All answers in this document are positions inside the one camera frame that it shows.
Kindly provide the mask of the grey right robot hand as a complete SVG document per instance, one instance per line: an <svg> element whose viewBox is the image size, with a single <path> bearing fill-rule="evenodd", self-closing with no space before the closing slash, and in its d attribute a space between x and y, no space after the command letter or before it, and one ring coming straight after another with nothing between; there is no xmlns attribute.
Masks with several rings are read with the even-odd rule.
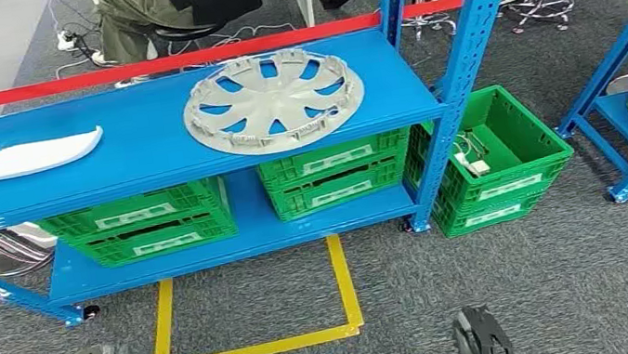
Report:
<svg viewBox="0 0 628 354"><path fill-rule="evenodd" d="M486 305L462 307L452 333L458 354L514 354L512 342Z"/></svg>

